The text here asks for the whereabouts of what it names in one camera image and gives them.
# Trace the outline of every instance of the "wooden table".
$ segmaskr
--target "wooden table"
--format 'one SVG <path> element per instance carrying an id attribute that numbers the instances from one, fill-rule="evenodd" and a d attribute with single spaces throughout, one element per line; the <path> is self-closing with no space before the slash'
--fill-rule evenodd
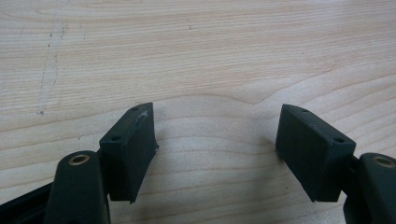
<path id="1" fill-rule="evenodd" d="M 396 157 L 394 1 L 3 1 L 0 203 L 154 102 L 160 150 L 113 223 L 344 223 L 275 153 L 282 104 Z"/>

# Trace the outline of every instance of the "scratch on wood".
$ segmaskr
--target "scratch on wood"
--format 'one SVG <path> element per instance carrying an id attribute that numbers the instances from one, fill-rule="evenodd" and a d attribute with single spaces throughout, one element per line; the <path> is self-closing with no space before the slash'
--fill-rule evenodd
<path id="1" fill-rule="evenodd" d="M 50 102 L 50 95 L 55 88 L 58 79 L 58 52 L 62 44 L 64 35 L 67 32 L 67 24 L 62 21 L 60 16 L 60 8 L 65 6 L 67 1 L 62 1 L 55 8 L 52 17 L 52 30 L 49 34 L 48 54 L 47 60 L 43 69 L 43 76 L 41 78 L 41 89 L 38 98 L 36 113 L 37 115 L 44 115 L 44 111 Z"/>

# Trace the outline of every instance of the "black plastic arm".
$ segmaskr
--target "black plastic arm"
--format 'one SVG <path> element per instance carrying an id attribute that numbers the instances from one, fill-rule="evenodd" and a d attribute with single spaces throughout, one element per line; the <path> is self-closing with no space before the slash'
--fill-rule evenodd
<path id="1" fill-rule="evenodd" d="M 276 150 L 312 201 L 336 202 L 346 193 L 347 223 L 396 223 L 396 160 L 366 153 L 310 111 L 283 105 Z"/>
<path id="2" fill-rule="evenodd" d="M 107 194 L 135 202 L 158 149 L 152 103 L 129 109 L 100 147 L 66 156 L 54 183 L 0 205 L 0 223 L 110 223 Z"/>

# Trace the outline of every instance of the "black plastic part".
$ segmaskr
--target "black plastic part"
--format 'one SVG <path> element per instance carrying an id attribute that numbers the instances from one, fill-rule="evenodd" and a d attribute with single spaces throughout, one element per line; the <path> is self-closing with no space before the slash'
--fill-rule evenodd
<path id="1" fill-rule="evenodd" d="M 129 109 L 99 143 L 111 201 L 135 202 L 158 148 L 152 103 Z"/>
<path id="2" fill-rule="evenodd" d="M 363 154 L 358 177 L 372 223 L 396 223 L 396 160 L 376 153 Z"/>
<path id="3" fill-rule="evenodd" d="M 101 164 L 95 152 L 72 153 L 58 163 L 44 223 L 110 223 Z"/>
<path id="4" fill-rule="evenodd" d="M 356 143 L 310 111 L 283 105 L 276 150 L 300 181 L 311 201 L 337 202 L 338 178 Z"/>
<path id="5" fill-rule="evenodd" d="M 347 195 L 344 204 L 344 215 L 347 224 L 369 224 L 371 217 L 367 202 L 361 191 L 358 179 L 358 166 L 360 161 L 352 157 L 349 165 L 340 173 L 339 185 Z"/>
<path id="6" fill-rule="evenodd" d="M 42 223 L 52 183 L 0 206 L 0 223 Z"/>

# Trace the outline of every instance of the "wood grain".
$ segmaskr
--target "wood grain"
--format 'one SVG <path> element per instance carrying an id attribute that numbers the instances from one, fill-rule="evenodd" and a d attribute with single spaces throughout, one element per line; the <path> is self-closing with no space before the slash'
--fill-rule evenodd
<path id="1" fill-rule="evenodd" d="M 282 104 L 396 157 L 394 1 L 2 1 L 0 203 L 154 102 L 160 150 L 113 223 L 345 223 L 275 154 Z"/>

